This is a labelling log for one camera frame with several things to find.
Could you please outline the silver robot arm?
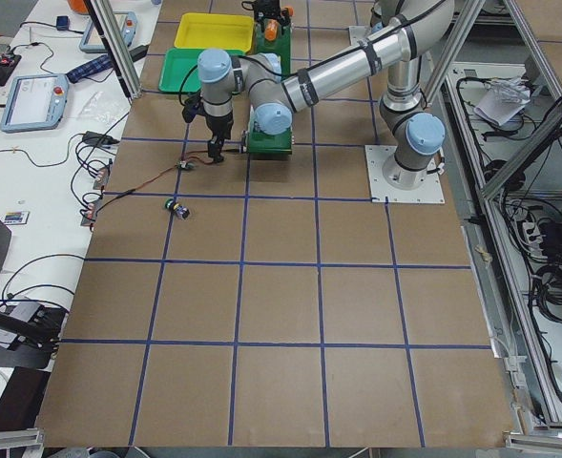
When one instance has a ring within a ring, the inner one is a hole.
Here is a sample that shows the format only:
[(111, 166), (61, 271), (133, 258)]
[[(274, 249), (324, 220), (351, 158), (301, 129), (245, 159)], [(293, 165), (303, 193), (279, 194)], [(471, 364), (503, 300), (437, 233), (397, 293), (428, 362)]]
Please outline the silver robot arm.
[(205, 118), (212, 136), (207, 152), (215, 162), (233, 126), (234, 94), (247, 93), (259, 129), (279, 135), (294, 114), (318, 104), (369, 76), (387, 72), (380, 113), (397, 141), (383, 166), (385, 180), (398, 189), (418, 188), (432, 157), (441, 149), (446, 129), (424, 111), (418, 67), (420, 57), (444, 35), (454, 12), (451, 1), (384, 1), (383, 27), (340, 52), (286, 78), (272, 55), (234, 56), (206, 49), (196, 69), (200, 90), (183, 103), (182, 116)]

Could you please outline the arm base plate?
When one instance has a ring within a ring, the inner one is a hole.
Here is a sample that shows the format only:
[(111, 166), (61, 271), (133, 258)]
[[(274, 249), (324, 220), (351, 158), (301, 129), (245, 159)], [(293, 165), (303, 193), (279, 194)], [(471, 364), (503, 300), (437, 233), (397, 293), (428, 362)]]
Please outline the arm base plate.
[(373, 27), (370, 26), (349, 26), (348, 35), (351, 45), (356, 45), (360, 41), (365, 40), (369, 35), (379, 31), (383, 25), (381, 23), (375, 24)]
[(376, 203), (444, 204), (439, 166), (434, 156), (425, 170), (403, 169), (394, 145), (365, 145), (370, 199)]

